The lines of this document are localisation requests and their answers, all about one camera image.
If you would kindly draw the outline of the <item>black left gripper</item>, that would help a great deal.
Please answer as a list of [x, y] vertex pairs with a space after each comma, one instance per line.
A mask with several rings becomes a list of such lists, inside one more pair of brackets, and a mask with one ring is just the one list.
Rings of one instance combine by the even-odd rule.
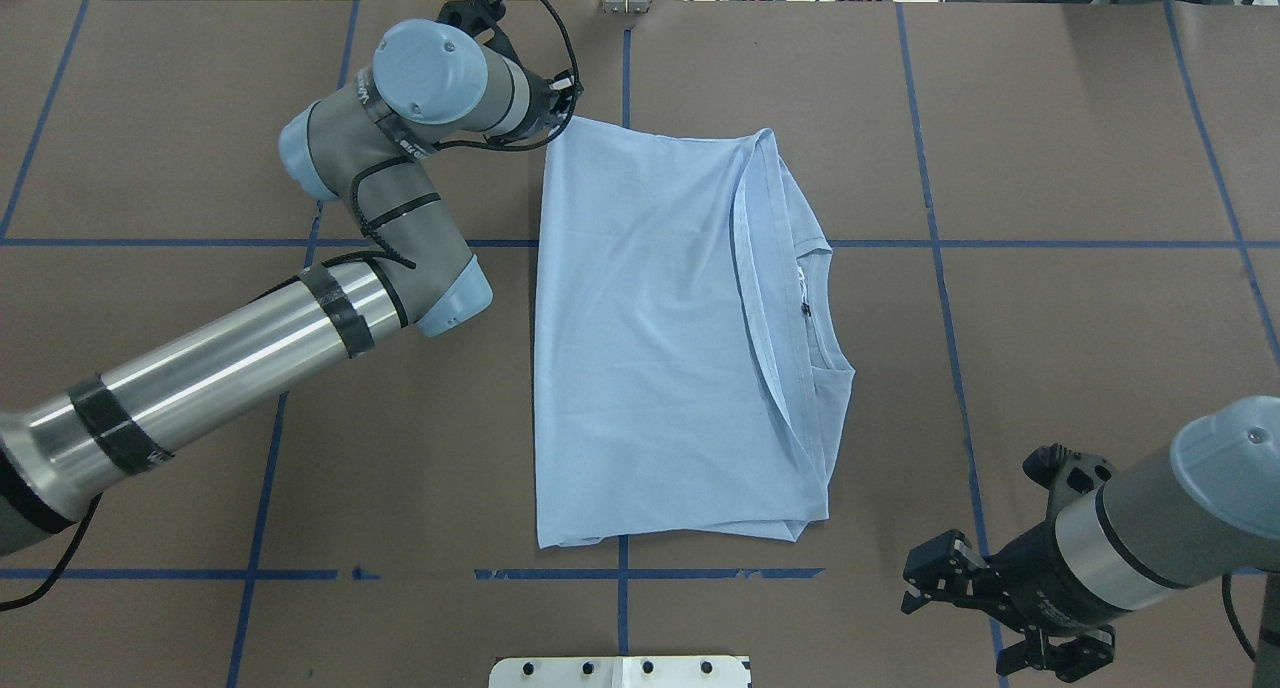
[[553, 139], [573, 116], [584, 92], [577, 72], [566, 69], [552, 78], [525, 70], [530, 95], [526, 115], [520, 124], [520, 138]]

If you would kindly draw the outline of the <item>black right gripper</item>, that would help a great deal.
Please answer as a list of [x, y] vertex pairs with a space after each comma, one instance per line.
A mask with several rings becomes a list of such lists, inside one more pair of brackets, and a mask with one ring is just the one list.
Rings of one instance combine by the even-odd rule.
[[996, 656], [1001, 676], [1033, 669], [1079, 682], [1115, 660], [1116, 609], [1070, 575], [1048, 529], [1028, 529], [991, 556], [945, 529], [908, 552], [902, 579], [906, 615], [950, 604], [1016, 632], [1020, 641]]

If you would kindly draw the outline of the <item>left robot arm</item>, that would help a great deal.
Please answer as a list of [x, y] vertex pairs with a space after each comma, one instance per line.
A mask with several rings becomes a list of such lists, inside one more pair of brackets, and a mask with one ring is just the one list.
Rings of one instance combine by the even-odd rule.
[[412, 19], [278, 139], [319, 202], [349, 211], [369, 249], [316, 261], [233, 313], [27, 413], [3, 416], [4, 555], [86, 523], [123, 480], [403, 327], [451, 331], [492, 286], [422, 164], [447, 150], [524, 152], [559, 136], [582, 92], [579, 61], [544, 78], [504, 35]]

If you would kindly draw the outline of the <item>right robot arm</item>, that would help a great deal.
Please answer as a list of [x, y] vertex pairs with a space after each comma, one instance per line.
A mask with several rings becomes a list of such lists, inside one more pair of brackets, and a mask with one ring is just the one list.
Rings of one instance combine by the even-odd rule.
[[983, 613], [1020, 641], [996, 671], [1048, 671], [1074, 683], [1110, 665], [1117, 619], [1235, 572], [1267, 577], [1256, 641], [1240, 637], [1256, 687], [1277, 684], [1279, 402], [1245, 396], [1180, 428], [1128, 471], [1061, 445], [1023, 471], [1046, 489], [1044, 519], [998, 552], [960, 529], [918, 545], [901, 610], [950, 604]]

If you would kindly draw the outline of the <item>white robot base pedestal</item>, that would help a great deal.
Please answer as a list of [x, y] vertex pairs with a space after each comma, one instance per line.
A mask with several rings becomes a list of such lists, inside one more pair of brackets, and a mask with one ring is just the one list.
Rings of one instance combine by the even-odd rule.
[[750, 659], [732, 655], [508, 657], [489, 687], [751, 687]]

